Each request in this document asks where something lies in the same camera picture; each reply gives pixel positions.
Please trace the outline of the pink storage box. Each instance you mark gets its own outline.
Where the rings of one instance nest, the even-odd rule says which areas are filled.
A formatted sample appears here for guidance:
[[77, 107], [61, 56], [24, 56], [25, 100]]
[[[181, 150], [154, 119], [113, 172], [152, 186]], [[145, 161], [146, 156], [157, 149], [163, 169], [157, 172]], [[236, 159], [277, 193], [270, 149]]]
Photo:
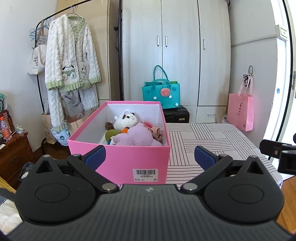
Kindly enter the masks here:
[[115, 116], [130, 111], [139, 121], [158, 126], [163, 134], [162, 146], [105, 145], [105, 160], [95, 171], [111, 182], [121, 184], [165, 184], [170, 157], [170, 138], [161, 104], [155, 101], [107, 101], [103, 103], [69, 137], [71, 154], [84, 155], [102, 145], [105, 124]]

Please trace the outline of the teal tote bag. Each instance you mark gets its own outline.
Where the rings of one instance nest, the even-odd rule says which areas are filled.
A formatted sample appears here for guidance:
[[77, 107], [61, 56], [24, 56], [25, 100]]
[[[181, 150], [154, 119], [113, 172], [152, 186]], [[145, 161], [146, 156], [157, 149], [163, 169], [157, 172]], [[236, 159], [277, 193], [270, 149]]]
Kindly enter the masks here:
[[[165, 78], [156, 79], [156, 69], [160, 68]], [[156, 65], [153, 72], [154, 80], [145, 82], [142, 87], [143, 101], [158, 101], [162, 109], [179, 108], [180, 105], [180, 84], [177, 81], [170, 81], [165, 70]]]

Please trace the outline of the white knit pants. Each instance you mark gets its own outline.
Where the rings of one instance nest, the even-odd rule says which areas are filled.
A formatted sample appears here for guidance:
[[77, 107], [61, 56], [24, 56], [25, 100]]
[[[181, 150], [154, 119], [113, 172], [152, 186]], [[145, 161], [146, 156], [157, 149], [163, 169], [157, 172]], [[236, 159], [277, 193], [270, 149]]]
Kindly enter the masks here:
[[60, 92], [59, 89], [47, 91], [51, 118], [51, 128], [59, 133], [68, 128], [70, 118], [89, 116], [99, 107], [96, 85], [88, 89]]

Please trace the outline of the striped mattress cover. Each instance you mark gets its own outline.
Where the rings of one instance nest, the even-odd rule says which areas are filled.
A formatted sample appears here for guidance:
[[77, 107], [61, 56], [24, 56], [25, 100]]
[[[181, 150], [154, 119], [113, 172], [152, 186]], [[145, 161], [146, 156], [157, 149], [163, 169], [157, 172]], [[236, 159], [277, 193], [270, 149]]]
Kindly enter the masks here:
[[225, 123], [167, 123], [171, 150], [166, 175], [167, 184], [181, 186], [204, 172], [195, 161], [194, 149], [202, 146], [215, 155], [227, 154], [234, 160], [255, 155], [267, 168], [279, 187], [283, 178], [259, 149], [235, 126]]

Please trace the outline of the lilac plush toy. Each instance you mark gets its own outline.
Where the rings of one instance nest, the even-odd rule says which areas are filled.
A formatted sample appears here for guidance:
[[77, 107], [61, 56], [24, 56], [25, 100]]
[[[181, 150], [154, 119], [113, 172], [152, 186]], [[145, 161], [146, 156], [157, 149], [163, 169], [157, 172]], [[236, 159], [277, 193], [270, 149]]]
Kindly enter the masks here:
[[138, 123], [128, 129], [126, 133], [120, 133], [112, 138], [112, 141], [117, 146], [162, 146], [163, 144], [155, 140], [151, 131]]

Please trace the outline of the green round plush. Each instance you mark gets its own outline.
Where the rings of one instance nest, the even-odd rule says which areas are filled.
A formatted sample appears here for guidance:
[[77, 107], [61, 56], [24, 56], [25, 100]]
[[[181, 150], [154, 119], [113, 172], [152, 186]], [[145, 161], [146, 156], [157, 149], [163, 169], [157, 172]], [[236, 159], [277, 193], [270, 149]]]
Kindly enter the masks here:
[[116, 136], [116, 135], [118, 135], [120, 133], [121, 133], [121, 131], [118, 131], [118, 130], [115, 130], [115, 129], [108, 130], [105, 133], [105, 140], [107, 142], [109, 142], [113, 136]]

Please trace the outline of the pink paper bag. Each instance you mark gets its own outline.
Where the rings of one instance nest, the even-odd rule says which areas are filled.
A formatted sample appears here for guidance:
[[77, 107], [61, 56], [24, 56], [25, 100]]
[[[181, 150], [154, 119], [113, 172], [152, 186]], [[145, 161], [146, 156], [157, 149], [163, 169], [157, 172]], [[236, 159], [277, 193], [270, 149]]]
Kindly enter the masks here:
[[230, 93], [227, 108], [227, 121], [244, 132], [253, 130], [253, 78], [250, 74], [243, 75], [243, 82], [237, 93]]

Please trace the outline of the grey shirt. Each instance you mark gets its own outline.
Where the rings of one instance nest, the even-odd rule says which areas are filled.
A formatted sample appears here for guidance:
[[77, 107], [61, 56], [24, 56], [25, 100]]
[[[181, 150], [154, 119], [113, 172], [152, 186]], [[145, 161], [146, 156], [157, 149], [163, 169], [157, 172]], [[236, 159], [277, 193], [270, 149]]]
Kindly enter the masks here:
[[61, 102], [66, 118], [81, 118], [83, 116], [83, 106], [78, 90], [61, 92]]

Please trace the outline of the black clothes rack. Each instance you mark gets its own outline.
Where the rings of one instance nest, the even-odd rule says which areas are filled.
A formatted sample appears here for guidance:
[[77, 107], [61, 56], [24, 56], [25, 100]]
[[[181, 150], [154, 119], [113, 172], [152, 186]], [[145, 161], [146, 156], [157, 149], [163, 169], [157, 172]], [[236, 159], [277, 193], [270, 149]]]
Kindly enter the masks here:
[[49, 114], [42, 115], [56, 142], [66, 146], [70, 131], [62, 106], [64, 93], [76, 93], [86, 111], [97, 107], [94, 85], [99, 66], [90, 29], [84, 17], [64, 14], [48, 25], [46, 44], [38, 45], [38, 65], [44, 73]]

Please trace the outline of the orange drink bottle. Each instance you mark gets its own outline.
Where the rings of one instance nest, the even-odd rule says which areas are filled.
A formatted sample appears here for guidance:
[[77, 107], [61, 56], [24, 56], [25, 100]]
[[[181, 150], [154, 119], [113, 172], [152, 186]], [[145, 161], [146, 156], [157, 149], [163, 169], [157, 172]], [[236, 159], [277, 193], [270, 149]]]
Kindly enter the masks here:
[[4, 136], [4, 139], [9, 141], [11, 140], [11, 131], [8, 123], [6, 122], [4, 116], [1, 117], [1, 129]]

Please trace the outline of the brown paper bag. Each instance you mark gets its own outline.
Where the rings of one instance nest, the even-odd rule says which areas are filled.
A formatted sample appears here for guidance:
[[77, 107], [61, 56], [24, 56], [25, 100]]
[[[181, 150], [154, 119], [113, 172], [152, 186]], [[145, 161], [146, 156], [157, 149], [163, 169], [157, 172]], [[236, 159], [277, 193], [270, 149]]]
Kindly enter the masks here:
[[84, 115], [75, 115], [68, 117], [64, 114], [63, 108], [59, 109], [62, 113], [62, 125], [53, 126], [50, 114], [42, 114], [41, 119], [43, 122], [46, 141], [49, 144], [58, 142], [62, 146], [68, 146], [69, 137], [86, 121], [87, 117]]

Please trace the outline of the pink floral cloth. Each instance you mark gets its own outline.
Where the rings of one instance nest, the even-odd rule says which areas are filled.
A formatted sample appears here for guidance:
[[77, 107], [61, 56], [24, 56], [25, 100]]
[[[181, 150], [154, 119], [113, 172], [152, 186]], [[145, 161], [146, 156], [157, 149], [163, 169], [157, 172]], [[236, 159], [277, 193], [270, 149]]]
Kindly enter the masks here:
[[163, 135], [162, 135], [162, 130], [161, 130], [160, 127], [158, 127], [158, 126], [152, 126], [152, 127], [149, 128], [149, 131], [151, 132], [152, 137], [156, 141], [162, 143], [162, 137], [163, 137]]

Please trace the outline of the white green knit cardigan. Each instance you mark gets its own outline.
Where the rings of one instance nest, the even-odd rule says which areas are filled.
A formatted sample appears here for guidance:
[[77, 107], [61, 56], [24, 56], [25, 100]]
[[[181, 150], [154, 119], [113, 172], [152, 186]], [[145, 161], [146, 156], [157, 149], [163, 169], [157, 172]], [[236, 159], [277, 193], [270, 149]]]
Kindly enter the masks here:
[[88, 89], [101, 81], [92, 33], [85, 18], [62, 15], [50, 24], [45, 61], [48, 90]]

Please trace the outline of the wooden nightstand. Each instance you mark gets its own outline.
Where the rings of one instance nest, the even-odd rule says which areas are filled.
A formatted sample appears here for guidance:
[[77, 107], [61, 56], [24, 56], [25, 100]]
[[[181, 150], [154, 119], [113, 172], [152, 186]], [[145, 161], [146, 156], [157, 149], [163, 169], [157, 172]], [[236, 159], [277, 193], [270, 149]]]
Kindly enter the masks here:
[[20, 185], [19, 175], [23, 166], [34, 160], [33, 151], [29, 143], [28, 132], [17, 133], [13, 128], [13, 122], [8, 110], [2, 111], [11, 132], [11, 138], [4, 137], [6, 131], [1, 132], [1, 178], [14, 189]]

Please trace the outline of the white canvas tote bag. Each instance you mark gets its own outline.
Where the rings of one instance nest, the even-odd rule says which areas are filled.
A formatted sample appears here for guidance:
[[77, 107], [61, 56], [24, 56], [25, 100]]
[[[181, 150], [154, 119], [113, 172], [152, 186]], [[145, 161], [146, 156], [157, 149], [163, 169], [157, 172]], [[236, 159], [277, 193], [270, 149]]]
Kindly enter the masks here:
[[29, 58], [27, 74], [28, 75], [39, 75], [44, 72], [45, 61], [46, 61], [46, 50], [47, 45], [38, 45], [32, 49], [32, 54]]

